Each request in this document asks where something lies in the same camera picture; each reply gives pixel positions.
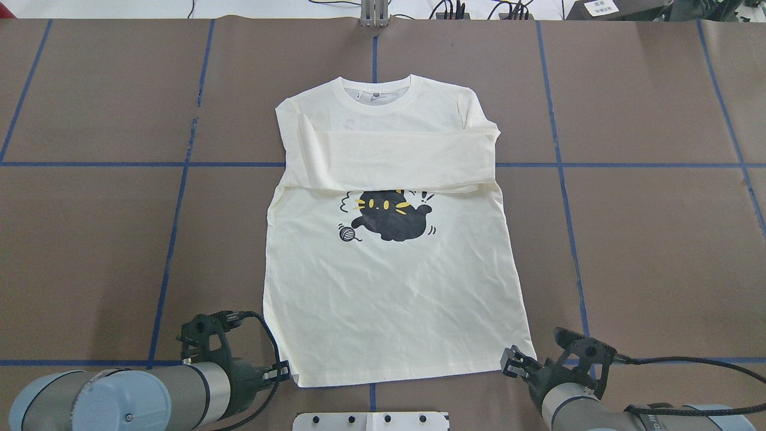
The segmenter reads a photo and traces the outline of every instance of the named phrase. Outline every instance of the cat print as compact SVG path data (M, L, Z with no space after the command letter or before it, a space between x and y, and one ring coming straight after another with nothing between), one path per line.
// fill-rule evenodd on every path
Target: cat print
M351 227L364 226L370 232L379 233L383 241L401 242L423 235L426 215L431 212L425 203L414 208L404 197L404 190L364 192L356 203L362 215L351 222Z

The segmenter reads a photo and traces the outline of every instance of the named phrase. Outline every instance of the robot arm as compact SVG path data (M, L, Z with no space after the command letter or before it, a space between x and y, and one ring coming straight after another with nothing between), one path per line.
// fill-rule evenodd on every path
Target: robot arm
M189 431L245 411L255 394L290 378L286 361L252 367L225 333L253 312L199 314L182 325L183 365L148 371L69 371L30 383L11 407L11 431ZM211 350L210 338L221 346Z
M529 396L551 431L755 431L752 424L738 412L766 410L766 404L735 410L718 405L687 405L673 409L669 404L652 404L629 406L619 413L611 412L601 403L601 397L606 389L609 366L614 362L648 364L694 360L732 368L763 383L766 383L766 378L745 368L714 360L681 357L634 360L595 338L560 327L555 329L554 336L556 344L564 349L555 362L548 358L545 364L540 364L516 346L505 349L500 360L503 374L521 377L529 385ZM564 365L571 355L577 357L578 364L570 369ZM593 366L601 367L598 378L589 374Z

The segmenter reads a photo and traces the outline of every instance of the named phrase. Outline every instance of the wrinkled fabric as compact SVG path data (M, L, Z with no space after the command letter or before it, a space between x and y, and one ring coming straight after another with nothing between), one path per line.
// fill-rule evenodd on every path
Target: wrinkled fabric
M338 78L285 100L264 316L301 387L499 369L534 356L471 89Z

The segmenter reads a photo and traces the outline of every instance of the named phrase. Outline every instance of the table surface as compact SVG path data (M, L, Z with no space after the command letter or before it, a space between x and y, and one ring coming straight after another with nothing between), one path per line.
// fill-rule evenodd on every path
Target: table surface
M36 377L174 364L197 313L261 309L284 167L273 109L339 75L476 91L502 131L497 182L541 359L563 326L633 357L766 373L764 37L710 22L0 21L0 423ZM256 323L231 342L270 364ZM604 402L745 406L759 385L615 366ZM545 428L523 382L480 373L288 382L243 429L369 410Z

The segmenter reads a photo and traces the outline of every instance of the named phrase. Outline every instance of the electrical cable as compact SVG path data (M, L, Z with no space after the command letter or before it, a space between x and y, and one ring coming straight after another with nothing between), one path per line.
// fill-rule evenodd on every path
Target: electrical cable
M522 17L524 16L524 4L521 2L516 3L515 8L513 8L513 12L508 14L508 16L506 16L506 19L508 20L516 19L517 16L519 17L519 19L523 19Z
M492 14L494 14L495 11L497 10L497 8L499 8L501 5L508 5L508 18L510 18L513 15L513 5L514 4L515 3L505 2L503 0L498 1L497 4L495 5L495 7L492 8L492 11L489 12L489 16L486 17L486 19L490 20L492 18Z
M274 361L275 361L274 363L278 364L280 362L280 349L277 347L277 340L274 339L274 335L271 333L271 329L269 329L269 325L266 324L266 320L264 319L264 317L256 313L255 311L245 311L243 312L243 316L255 317L260 322L260 325L264 327L264 331L266 331L266 335L269 336L269 341L271 341L271 345L274 348ZM280 372L281 370L277 370L277 376L279 376ZM277 393L277 387L279 385L280 385L280 381L275 380L274 386L271 387L271 391L269 392L269 395L266 397L266 399L260 405L260 407L258 407L258 410L255 410L253 412L253 414L235 423L234 425L226 426L225 428L214 429L212 431L231 431L255 419L256 416L260 415L260 413L266 409L266 406L269 405L269 403L271 402L271 399L274 398L274 394Z
M442 3L444 3L444 17L445 19L447 18L447 13L449 12L447 10L447 3L452 5L452 0L441 0L440 2L438 2L436 6L434 6L434 10L431 11L431 15L428 15L428 19L432 19L434 17L434 15L436 14L436 10L439 8L439 6L441 6Z
M317 5L333 5L335 3L346 3L347 5L354 5L354 6L362 5L362 3L347 2L346 0L328 0L328 1L309 0L309 3L316 3Z
M618 355L617 360L628 365L656 364L659 362L694 362L698 364L715 365L730 370L739 371L753 377L761 383L766 383L766 377L739 365L730 364L720 360L705 359L702 357L670 356L670 357L651 357L647 359L633 359L624 355ZM766 403L755 406L739 407L737 409L720 410L681 410L681 409L642 409L635 406L629 406L625 409L637 415L668 415L668 416L734 416L748 415L766 411Z

